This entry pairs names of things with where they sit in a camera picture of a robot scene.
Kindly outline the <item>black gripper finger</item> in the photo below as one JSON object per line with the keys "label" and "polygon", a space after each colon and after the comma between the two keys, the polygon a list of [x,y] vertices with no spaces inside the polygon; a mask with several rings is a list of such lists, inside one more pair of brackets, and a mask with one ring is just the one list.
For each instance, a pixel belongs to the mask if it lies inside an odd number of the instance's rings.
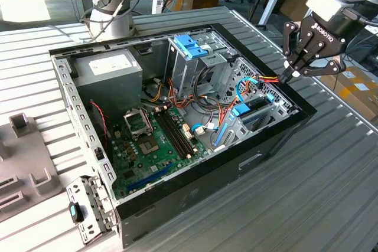
{"label": "black gripper finger", "polygon": [[[304,41],[295,49],[292,61],[293,77],[303,75],[305,77],[334,75],[346,70],[340,54],[345,50],[346,43],[336,41],[327,43],[324,41]],[[311,67],[315,60],[331,58],[323,67]]]}
{"label": "black gripper finger", "polygon": [[302,30],[301,22],[289,21],[284,24],[282,52],[291,67],[304,56],[305,48],[313,36],[309,28]]}

